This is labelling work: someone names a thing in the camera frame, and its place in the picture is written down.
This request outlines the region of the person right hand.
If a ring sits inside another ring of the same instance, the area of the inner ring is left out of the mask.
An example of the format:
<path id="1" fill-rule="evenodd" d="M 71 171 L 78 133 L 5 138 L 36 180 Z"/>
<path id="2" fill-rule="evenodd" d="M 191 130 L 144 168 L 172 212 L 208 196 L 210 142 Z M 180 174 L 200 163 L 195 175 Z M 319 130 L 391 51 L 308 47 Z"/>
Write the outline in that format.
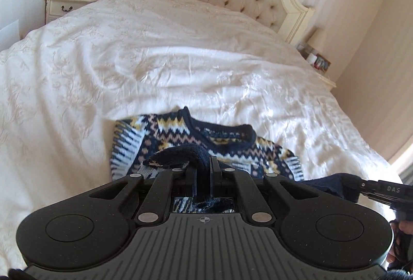
<path id="1" fill-rule="evenodd" d="M 390 225 L 394 241 L 386 261 L 391 269 L 403 269 L 412 274 L 412 258 L 408 257 L 409 245 L 412 242 L 412 221 L 392 220 Z"/>

